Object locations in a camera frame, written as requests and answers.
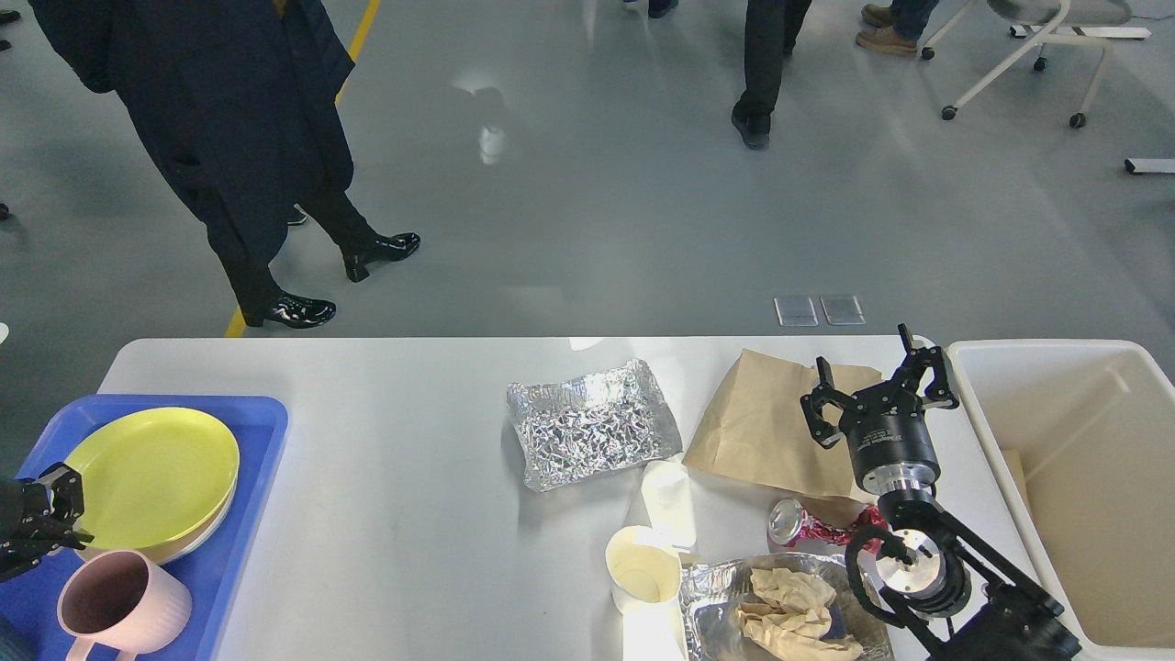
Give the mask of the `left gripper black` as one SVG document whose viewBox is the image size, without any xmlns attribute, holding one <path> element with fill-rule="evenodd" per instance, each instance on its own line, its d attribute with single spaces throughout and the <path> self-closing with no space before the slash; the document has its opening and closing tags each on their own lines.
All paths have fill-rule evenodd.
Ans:
<svg viewBox="0 0 1175 661">
<path fill-rule="evenodd" d="M 43 557 L 62 545 L 88 547 L 94 537 L 80 527 L 81 515 L 83 475 L 65 463 L 51 465 L 36 478 L 4 478 L 1 584 L 39 567 Z M 26 532 L 21 531 L 24 519 Z"/>
</svg>

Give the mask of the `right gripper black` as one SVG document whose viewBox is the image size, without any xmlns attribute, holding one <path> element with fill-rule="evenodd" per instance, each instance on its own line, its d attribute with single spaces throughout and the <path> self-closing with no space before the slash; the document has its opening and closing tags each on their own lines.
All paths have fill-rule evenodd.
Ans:
<svg viewBox="0 0 1175 661">
<path fill-rule="evenodd" d="M 907 325 L 898 325 L 904 360 L 886 386 L 855 394 L 835 389 L 834 372 L 825 357 L 815 360 L 817 385 L 801 394 L 804 419 L 811 438 L 822 448 L 834 448 L 846 436 L 857 485 L 873 497 L 899 490 L 931 490 L 941 474 L 926 426 L 929 409 L 956 409 L 944 348 L 915 346 Z M 840 429 L 822 410 L 841 411 Z"/>
</svg>

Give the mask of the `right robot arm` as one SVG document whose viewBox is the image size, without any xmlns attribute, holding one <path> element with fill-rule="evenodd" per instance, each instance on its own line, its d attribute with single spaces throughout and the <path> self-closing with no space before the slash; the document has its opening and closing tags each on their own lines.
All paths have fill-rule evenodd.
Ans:
<svg viewBox="0 0 1175 661">
<path fill-rule="evenodd" d="M 1023 569 L 936 503 L 941 474 L 926 426 L 929 409 L 956 409 L 944 348 L 898 333 L 893 376 L 840 392 L 827 360 L 799 400 L 822 448 L 846 443 L 857 485 L 882 520 L 851 537 L 850 588 L 862 611 L 906 629 L 931 660 L 1073 660 L 1081 652 L 1061 622 L 1063 606 Z"/>
</svg>

